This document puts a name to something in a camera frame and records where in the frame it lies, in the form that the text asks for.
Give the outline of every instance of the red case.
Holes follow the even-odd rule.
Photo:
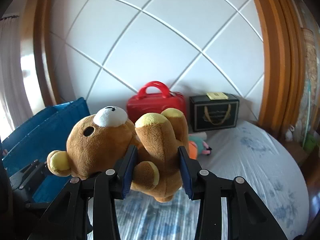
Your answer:
[[[147,94],[148,87],[156,87],[161,93]],[[138,94],[131,97],[127,102],[128,116],[133,123],[146,113],[160,114],[167,108],[179,109],[186,116],[184,96],[179,92],[171,92],[165,84],[159,81],[151,81],[145,84]]]

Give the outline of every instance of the teddy bear's eye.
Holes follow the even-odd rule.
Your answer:
[[[94,132],[94,128],[92,126],[88,126],[84,131],[83,131],[83,135],[84,136],[89,136],[92,135],[92,133]]]

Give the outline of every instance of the blue storage crate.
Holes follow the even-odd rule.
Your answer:
[[[53,150],[65,151],[73,126],[89,114],[84,98],[79,98],[73,102],[47,107],[19,126],[2,142],[2,149],[9,152],[3,159],[8,176],[35,159],[44,162]],[[35,202],[52,201],[68,179],[47,176],[33,199]]]

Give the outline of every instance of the stuffed animal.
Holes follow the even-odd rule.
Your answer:
[[[131,189],[167,202],[182,186],[178,147],[188,151],[188,126],[183,113],[168,108],[161,114],[148,113],[135,125],[127,113],[115,106],[80,120],[72,129],[66,151],[53,151],[47,157],[49,170],[58,176],[87,179],[111,169],[129,145],[138,148]]]
[[[197,159],[199,154],[210,155],[211,148],[202,138],[197,136],[189,135],[189,151],[190,151],[190,158]]]

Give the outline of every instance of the black box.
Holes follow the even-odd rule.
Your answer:
[[[207,95],[190,97],[190,119],[194,132],[235,127],[238,120],[239,99],[210,100]]]

